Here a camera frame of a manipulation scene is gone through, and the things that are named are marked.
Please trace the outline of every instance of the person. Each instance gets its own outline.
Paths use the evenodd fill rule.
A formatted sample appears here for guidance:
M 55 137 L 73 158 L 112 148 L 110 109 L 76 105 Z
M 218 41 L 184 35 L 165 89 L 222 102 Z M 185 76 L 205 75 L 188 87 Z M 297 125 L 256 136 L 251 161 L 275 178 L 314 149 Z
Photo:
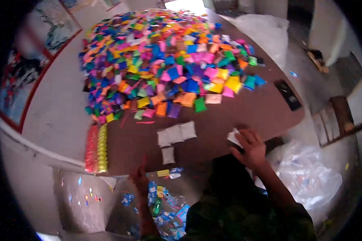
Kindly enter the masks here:
M 316 240 L 311 217 L 265 161 L 260 136 L 250 129 L 239 132 L 236 138 L 244 153 L 231 147 L 232 154 L 213 160 L 212 175 L 187 213 L 186 234 L 180 240 Z M 261 179 L 267 195 L 254 185 L 246 167 Z M 140 240 L 163 240 L 147 205 L 144 167 L 129 179 L 137 189 Z

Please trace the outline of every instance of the white plastic sack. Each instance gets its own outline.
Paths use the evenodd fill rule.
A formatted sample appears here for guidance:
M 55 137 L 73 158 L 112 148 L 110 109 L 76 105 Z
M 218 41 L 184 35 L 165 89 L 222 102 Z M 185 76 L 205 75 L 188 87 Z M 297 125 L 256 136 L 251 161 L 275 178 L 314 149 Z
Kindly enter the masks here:
M 321 160 L 319 147 L 296 141 L 275 148 L 266 158 L 295 201 L 306 210 L 328 204 L 342 184 L 342 176 L 326 168 Z M 259 178 L 255 184 L 265 189 Z
M 284 69 L 288 49 L 288 20 L 271 15 L 246 14 L 237 17 L 232 24 L 255 41 Z

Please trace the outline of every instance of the brown table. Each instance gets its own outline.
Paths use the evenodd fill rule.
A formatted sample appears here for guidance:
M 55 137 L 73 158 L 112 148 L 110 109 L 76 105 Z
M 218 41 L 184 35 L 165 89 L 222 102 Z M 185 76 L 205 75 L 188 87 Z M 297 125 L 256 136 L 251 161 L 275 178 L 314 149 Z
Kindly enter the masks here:
M 217 34 L 227 34 L 231 39 L 244 39 L 264 58 L 266 67 L 249 66 L 247 73 L 258 74 L 268 83 L 255 91 L 243 88 L 235 98 L 224 97 L 221 104 L 208 104 L 207 110 L 194 113 L 194 108 L 183 107 L 178 119 L 154 117 L 154 124 L 135 124 L 130 113 L 123 127 L 120 121 L 108 124 L 108 173 L 109 176 L 126 175 L 137 167 L 147 155 L 147 172 L 179 166 L 190 166 L 210 161 L 229 153 L 227 134 L 234 127 L 246 125 L 255 129 L 264 141 L 280 136 L 297 125 L 304 117 L 304 109 L 291 111 L 274 81 L 285 80 L 303 104 L 298 93 L 275 62 L 248 36 L 230 22 L 207 9 L 208 22 L 221 23 Z M 197 138 L 174 144 L 176 164 L 162 164 L 157 131 L 177 123 L 195 122 Z

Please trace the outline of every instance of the green shirt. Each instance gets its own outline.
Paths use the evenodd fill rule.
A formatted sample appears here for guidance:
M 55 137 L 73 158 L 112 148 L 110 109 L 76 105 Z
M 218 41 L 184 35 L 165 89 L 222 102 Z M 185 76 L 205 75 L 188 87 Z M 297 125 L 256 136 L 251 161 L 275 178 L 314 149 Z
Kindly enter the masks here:
M 220 203 L 213 195 L 203 197 L 190 207 L 186 217 L 186 240 L 316 240 L 311 217 L 303 205 L 285 210 L 286 215 L 275 212 L 268 197 L 253 193 L 249 200 L 231 200 Z M 141 240 L 162 238 L 146 236 Z

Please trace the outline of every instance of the black phone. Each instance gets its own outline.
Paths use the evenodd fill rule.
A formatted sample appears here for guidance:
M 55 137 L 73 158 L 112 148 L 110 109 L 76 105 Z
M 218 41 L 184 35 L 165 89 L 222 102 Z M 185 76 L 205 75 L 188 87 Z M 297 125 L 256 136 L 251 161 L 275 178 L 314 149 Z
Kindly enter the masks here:
M 296 111 L 302 107 L 302 104 L 284 80 L 276 81 L 274 84 L 292 111 Z

